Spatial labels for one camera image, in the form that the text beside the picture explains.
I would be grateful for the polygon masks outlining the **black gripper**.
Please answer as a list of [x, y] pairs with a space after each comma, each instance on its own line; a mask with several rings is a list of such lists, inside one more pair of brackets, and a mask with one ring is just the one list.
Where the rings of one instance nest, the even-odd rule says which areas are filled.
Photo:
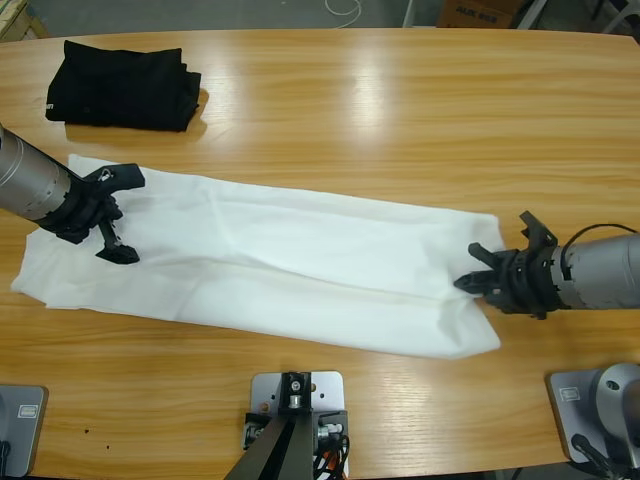
[[484, 293], [487, 303], [505, 314], [527, 314], [543, 320], [548, 313], [565, 308], [552, 279], [555, 250], [545, 247], [491, 252], [478, 242], [471, 243], [469, 254], [492, 270], [462, 275], [454, 286], [467, 293]]
[[96, 256], [114, 264], [134, 264], [137, 251], [121, 245], [113, 222], [122, 217], [113, 194], [124, 189], [116, 177], [74, 177], [62, 204], [37, 221], [37, 225], [72, 244], [82, 243], [90, 230], [98, 226], [105, 248]]

